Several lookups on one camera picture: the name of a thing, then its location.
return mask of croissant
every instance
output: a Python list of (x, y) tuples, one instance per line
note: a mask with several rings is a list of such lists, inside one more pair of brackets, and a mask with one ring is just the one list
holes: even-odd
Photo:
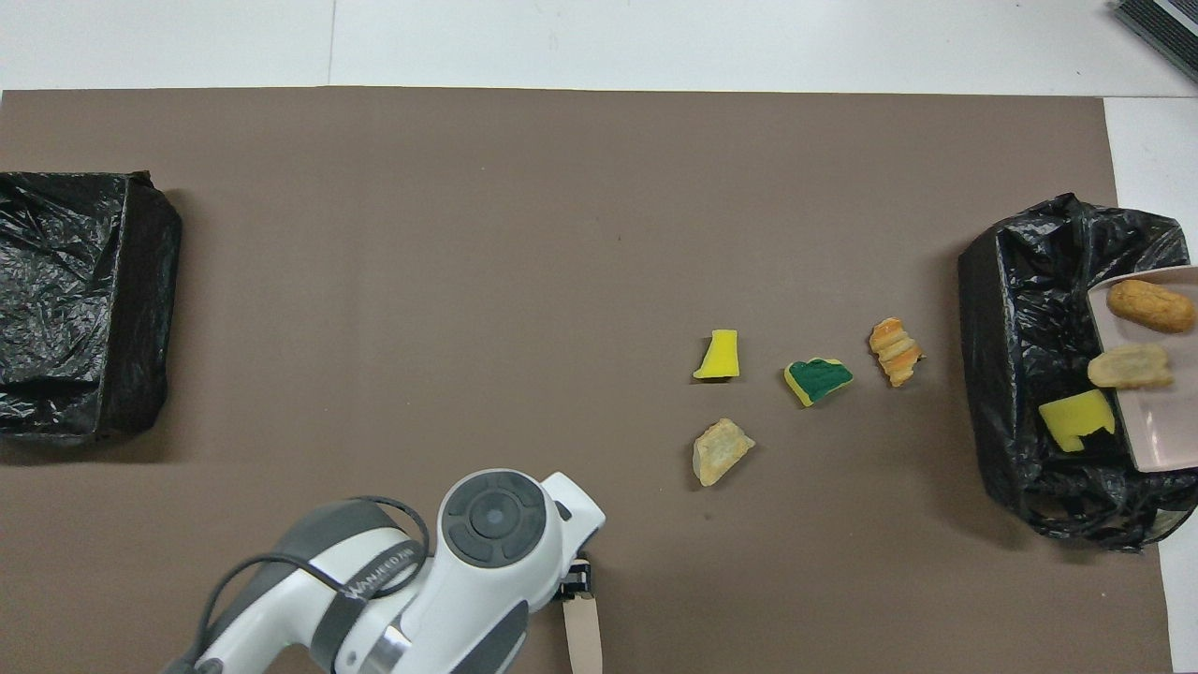
[(924, 351), (910, 339), (897, 317), (888, 317), (873, 326), (870, 333), (870, 351), (878, 357), (882, 372), (890, 378), (890, 385), (902, 387), (914, 375), (915, 363), (922, 360)]

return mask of green sponge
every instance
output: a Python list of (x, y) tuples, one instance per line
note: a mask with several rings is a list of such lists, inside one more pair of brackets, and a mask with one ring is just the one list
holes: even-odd
[(782, 377), (805, 408), (853, 381), (853, 374), (835, 359), (792, 363), (782, 371)]

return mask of bin with black bag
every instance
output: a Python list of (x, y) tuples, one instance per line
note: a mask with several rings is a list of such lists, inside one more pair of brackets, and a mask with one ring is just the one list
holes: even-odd
[(147, 172), (0, 174), (0, 439), (153, 425), (181, 231)]
[(1107, 278), (1190, 262), (1176, 220), (1063, 194), (981, 233), (957, 260), (966, 387), (986, 492), (1037, 533), (1136, 552), (1198, 505), (1198, 469), (1140, 473), (1114, 433), (1065, 453), (1039, 407), (1094, 388), (1087, 299)]

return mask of yellow sponge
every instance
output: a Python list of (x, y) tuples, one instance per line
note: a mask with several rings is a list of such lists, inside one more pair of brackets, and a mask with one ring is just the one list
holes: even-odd
[(1066, 453), (1085, 449), (1082, 437), (1100, 429), (1106, 429), (1107, 433), (1115, 432), (1115, 415), (1111, 412), (1107, 397), (1097, 389), (1045, 403), (1040, 406), (1040, 417), (1052, 439)]
[(736, 329), (712, 330), (712, 345), (707, 347), (703, 365), (698, 366), (694, 377), (695, 379), (740, 377), (740, 362), (737, 359)]

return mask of brown tabletop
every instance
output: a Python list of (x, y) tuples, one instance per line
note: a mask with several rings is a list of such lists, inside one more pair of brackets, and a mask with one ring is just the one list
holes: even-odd
[[(606, 670), (1167, 672), (1155, 551), (1037, 538), (976, 474), (956, 255), (1073, 190), (1095, 99), (515, 90), (19, 92), (0, 170), (151, 170), (184, 220), (158, 425), (0, 466), (7, 672), (157, 672), (220, 573), (309, 509), (428, 517), (562, 470)], [(890, 390), (870, 327), (928, 359)], [(742, 377), (690, 374), (715, 327)], [(801, 409), (780, 371), (857, 376)], [(691, 443), (758, 447), (716, 486)], [(568, 670), (561, 609), (513, 672)], [(316, 672), (286, 652), (271, 672)]]

